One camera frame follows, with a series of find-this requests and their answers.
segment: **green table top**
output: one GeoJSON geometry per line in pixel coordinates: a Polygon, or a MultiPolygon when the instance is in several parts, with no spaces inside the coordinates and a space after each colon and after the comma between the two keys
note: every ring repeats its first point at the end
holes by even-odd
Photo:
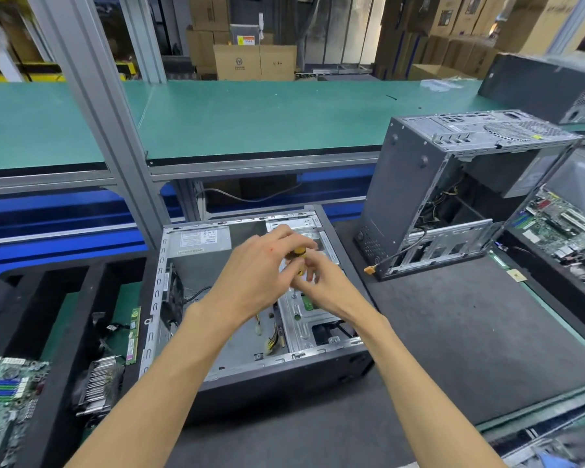
{"type": "MultiPolygon", "coordinates": [[[[380,145],[390,117],[500,109],[477,80],[122,82],[151,160],[380,145]]],[[[0,170],[103,162],[65,83],[0,84],[0,170]]]]}

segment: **yellow sticker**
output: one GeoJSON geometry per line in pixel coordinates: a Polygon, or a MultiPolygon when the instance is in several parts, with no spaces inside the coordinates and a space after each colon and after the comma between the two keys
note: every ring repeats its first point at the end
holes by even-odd
{"type": "Polygon", "coordinates": [[[523,275],[519,270],[517,269],[509,269],[507,271],[507,274],[509,274],[511,277],[513,277],[513,279],[515,280],[515,282],[517,283],[522,283],[522,281],[526,281],[527,278],[525,277],[525,275],[523,275]]]}

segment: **person's right hand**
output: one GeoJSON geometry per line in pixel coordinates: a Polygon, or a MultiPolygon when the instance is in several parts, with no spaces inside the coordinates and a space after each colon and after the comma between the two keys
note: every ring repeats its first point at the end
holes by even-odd
{"type": "Polygon", "coordinates": [[[376,310],[344,275],[343,270],[319,251],[305,252],[306,279],[297,276],[292,286],[327,312],[353,324],[359,324],[376,310]]]}

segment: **black work surface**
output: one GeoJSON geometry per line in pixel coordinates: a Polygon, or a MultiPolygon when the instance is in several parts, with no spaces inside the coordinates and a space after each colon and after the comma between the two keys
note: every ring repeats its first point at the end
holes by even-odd
{"type": "MultiPolygon", "coordinates": [[[[363,269],[354,227],[335,226],[363,269]]],[[[492,259],[382,283],[363,278],[407,348],[474,424],[585,385],[585,348],[492,259]]],[[[373,369],[312,401],[187,429],[167,466],[394,468],[412,461],[373,369]]]]}

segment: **hand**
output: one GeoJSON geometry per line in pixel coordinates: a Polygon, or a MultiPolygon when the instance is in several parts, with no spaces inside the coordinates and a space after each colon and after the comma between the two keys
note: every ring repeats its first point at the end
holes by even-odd
{"type": "Polygon", "coordinates": [[[308,250],[305,259],[306,278],[295,276],[292,285],[310,297],[314,304],[354,326],[364,321],[369,310],[377,313],[347,279],[343,270],[327,256],[308,250]]]}
{"type": "Polygon", "coordinates": [[[301,246],[313,250],[317,244],[288,225],[252,236],[232,252],[212,290],[201,300],[203,307],[222,311],[224,318],[231,318],[237,327],[242,325],[288,290],[304,260],[293,259],[281,273],[279,267],[289,252],[301,246]]]}

